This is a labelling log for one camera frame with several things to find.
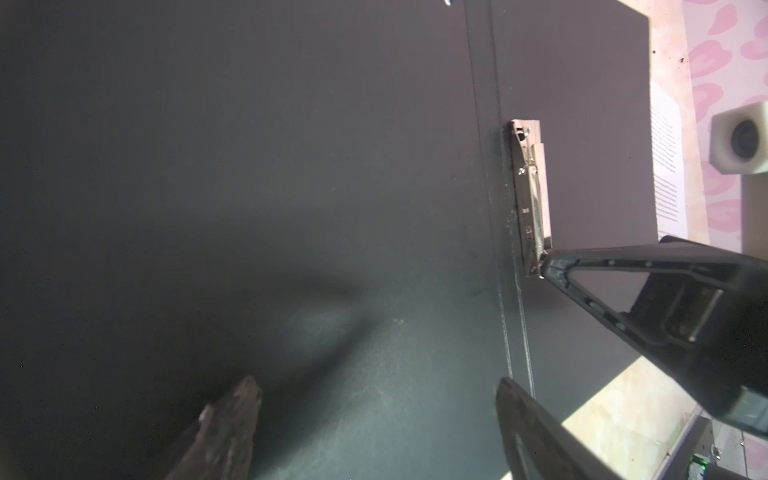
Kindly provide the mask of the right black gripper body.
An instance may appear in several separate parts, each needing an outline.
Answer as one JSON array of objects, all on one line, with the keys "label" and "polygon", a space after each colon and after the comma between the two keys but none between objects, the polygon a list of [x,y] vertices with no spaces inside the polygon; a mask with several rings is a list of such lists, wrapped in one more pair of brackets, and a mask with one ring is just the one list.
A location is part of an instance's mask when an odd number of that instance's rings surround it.
[{"label": "right black gripper body", "polygon": [[635,349],[713,417],[767,435],[767,264],[641,264],[647,280],[629,311]]}]

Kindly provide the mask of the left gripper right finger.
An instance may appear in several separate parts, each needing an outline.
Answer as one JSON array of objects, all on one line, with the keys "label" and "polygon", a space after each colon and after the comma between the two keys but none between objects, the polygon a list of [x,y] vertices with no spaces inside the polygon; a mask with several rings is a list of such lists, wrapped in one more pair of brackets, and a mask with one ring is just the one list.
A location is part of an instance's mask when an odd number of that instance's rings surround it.
[{"label": "left gripper right finger", "polygon": [[513,379],[500,380],[495,406],[513,479],[618,477]]}]

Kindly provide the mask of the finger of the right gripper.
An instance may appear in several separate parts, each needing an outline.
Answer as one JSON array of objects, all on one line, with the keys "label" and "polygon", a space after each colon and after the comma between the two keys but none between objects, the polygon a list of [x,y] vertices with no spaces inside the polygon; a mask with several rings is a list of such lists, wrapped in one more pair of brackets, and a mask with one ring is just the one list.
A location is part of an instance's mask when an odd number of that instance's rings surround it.
[{"label": "finger of the right gripper", "polygon": [[[576,278],[586,272],[643,274],[631,308],[619,312]],[[681,383],[767,381],[767,263],[665,236],[656,244],[553,250],[544,279]]]}]

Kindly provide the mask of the printed paper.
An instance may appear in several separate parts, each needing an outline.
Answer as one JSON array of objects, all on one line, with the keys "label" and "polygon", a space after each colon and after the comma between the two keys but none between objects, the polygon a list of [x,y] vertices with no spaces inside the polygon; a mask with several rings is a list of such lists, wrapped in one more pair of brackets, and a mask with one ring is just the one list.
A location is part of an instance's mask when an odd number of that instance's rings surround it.
[{"label": "printed paper", "polygon": [[658,237],[689,236],[682,123],[677,103],[650,84],[653,183]]}]

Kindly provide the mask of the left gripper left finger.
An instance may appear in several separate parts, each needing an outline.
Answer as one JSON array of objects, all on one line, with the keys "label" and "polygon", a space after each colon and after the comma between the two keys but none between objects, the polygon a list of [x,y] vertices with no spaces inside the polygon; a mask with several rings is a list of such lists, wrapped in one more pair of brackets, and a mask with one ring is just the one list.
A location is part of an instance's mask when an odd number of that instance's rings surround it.
[{"label": "left gripper left finger", "polygon": [[243,377],[171,444],[164,456],[166,479],[245,479],[248,477],[262,391]]}]

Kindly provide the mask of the black file folder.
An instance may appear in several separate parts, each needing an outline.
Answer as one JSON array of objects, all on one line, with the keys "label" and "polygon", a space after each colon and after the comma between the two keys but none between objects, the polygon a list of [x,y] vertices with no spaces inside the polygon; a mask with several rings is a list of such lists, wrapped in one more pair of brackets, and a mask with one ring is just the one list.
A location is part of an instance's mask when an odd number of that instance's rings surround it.
[{"label": "black file folder", "polygon": [[520,256],[656,239],[649,22],[617,1],[5,1],[1,451],[149,479],[242,377],[255,479],[498,479],[636,352]]}]

